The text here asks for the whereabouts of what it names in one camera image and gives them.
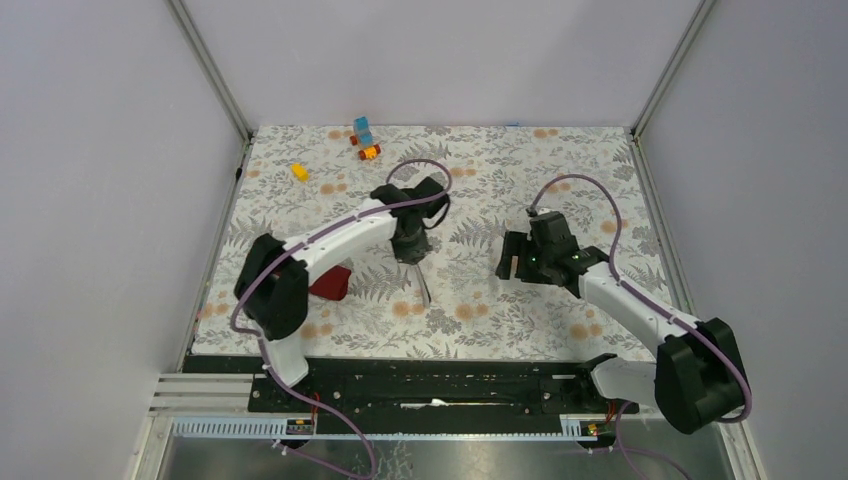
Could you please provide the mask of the silver table knife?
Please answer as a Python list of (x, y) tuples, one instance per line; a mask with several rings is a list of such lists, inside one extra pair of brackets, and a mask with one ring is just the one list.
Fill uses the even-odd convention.
[(432, 302), (432, 296), (427, 285), (426, 279), (424, 277), (423, 271), (419, 264), (413, 265), (412, 270), (415, 274), (415, 278), (418, 282), (419, 290), (421, 293), (421, 304), (424, 309), (429, 309)]

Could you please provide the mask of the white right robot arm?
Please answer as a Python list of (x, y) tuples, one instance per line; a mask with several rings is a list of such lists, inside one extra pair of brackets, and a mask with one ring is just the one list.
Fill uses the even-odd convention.
[(684, 434), (747, 418), (752, 391), (726, 322), (699, 320), (631, 283), (611, 255), (580, 247), (557, 211), (532, 211), (529, 226), (505, 233), (497, 277), (567, 290), (616, 320), (653, 356), (627, 361), (603, 354), (582, 364), (573, 386), (579, 407), (597, 412), (611, 400), (631, 401), (658, 409)]

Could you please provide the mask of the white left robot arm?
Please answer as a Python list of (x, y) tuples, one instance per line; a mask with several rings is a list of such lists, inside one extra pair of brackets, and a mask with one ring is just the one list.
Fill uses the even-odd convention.
[(308, 316), (310, 287), (343, 260), (389, 243), (395, 260), (417, 266), (431, 252), (426, 220), (447, 209), (447, 187), (426, 177), (413, 188), (385, 184), (358, 208), (311, 232), (278, 240), (257, 238), (234, 288), (235, 311), (258, 327), (272, 377), (272, 398), (288, 411), (309, 401), (309, 372), (299, 329)]

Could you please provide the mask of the red cloth napkin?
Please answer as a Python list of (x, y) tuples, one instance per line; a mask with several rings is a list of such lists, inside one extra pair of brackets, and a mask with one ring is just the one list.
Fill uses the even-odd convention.
[(309, 293), (325, 300), (341, 301), (348, 295), (351, 275), (350, 269), (336, 265), (309, 287)]

